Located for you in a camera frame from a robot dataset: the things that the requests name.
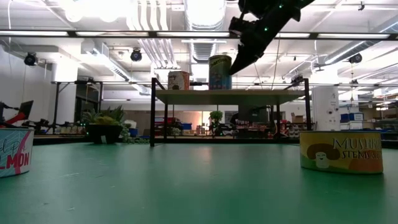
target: ceiling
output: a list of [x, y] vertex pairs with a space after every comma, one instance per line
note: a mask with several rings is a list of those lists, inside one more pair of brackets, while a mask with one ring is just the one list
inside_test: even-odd
[[[119, 17], [114, 22], [103, 22], [99, 17], [84, 17], [78, 22], [68, 22], [65, 18], [63, 8], [56, 7], [59, 1], [49, 0], [47, 4], [53, 6], [45, 8], [41, 0], [14, 0], [10, 7], [10, 19], [12, 29], [51, 29], [67, 30], [71, 27], [78, 30], [128, 30], [126, 25], [126, 13], [129, 9], [122, 7], [120, 3], [115, 6], [111, 2], [122, 2], [127, 0], [109, 1], [110, 9], [115, 9]], [[398, 22], [398, 2], [396, 0], [365, 0], [366, 5], [363, 11], [358, 8], [361, 1], [357, 0], [316, 0], [311, 5], [302, 10], [300, 22], [291, 20], [283, 29], [284, 32], [371, 32], [375, 27], [392, 19], [397, 18]], [[185, 30], [184, 12], [178, 10], [183, 7], [183, 1], [167, 0], [167, 25], [171, 30]], [[0, 29], [8, 29], [7, 16], [8, 0], [0, 0]], [[203, 9], [203, 16], [206, 15], [206, 5]], [[147, 20], [150, 17], [150, 8], [147, 8]], [[230, 1], [227, 4], [222, 30], [227, 31], [229, 22], [233, 16], [239, 17], [240, 11], [236, 1]], [[252, 15], [246, 15], [245, 19], [255, 20]], [[84, 64], [80, 75], [91, 75], [97, 79], [112, 80], [115, 78], [112, 71], [108, 70], [102, 64], [90, 60], [85, 54], [81, 54], [81, 43], [83, 39], [68, 38], [14, 38], [13, 42], [22, 45], [54, 45], [76, 58], [79, 63]], [[140, 62], [132, 62], [129, 58], [133, 47], [140, 47], [136, 39], [96, 39], [96, 43], [106, 43], [110, 48], [110, 57], [117, 61], [123, 69], [129, 72], [148, 72], [139, 73], [139, 78], [143, 81], [150, 80], [151, 61], [146, 54]], [[237, 82], [258, 82], [258, 78], [263, 82], [285, 81], [282, 77], [288, 77], [293, 68], [303, 63], [313, 55], [328, 55], [349, 44], [350, 41], [318, 40], [316, 42], [309, 40], [274, 40], [268, 46], [265, 54], [255, 64], [238, 72], [234, 81]], [[217, 54], [227, 53], [235, 57], [237, 53], [238, 40], [226, 40], [225, 44], [218, 44]], [[398, 56], [396, 42], [381, 42], [375, 46], [361, 52], [363, 62], [351, 65], [346, 62], [339, 62], [334, 65], [341, 78], [358, 77], [364, 74], [372, 73], [378, 69], [396, 63]], [[183, 70], [194, 73], [194, 77], [206, 77], [208, 68], [206, 65], [192, 65], [189, 54], [189, 45], [181, 42], [180, 39], [172, 39], [172, 48], [177, 63]], [[311, 74], [310, 66], [300, 71], [303, 74]], [[374, 77], [379, 80], [391, 79], [398, 74], [397, 71], [382, 74]]]

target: cardboard box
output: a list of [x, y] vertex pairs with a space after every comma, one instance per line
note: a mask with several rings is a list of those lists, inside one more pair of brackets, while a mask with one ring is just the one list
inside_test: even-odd
[[295, 115], [294, 113], [292, 115], [292, 123], [304, 123], [304, 115]]

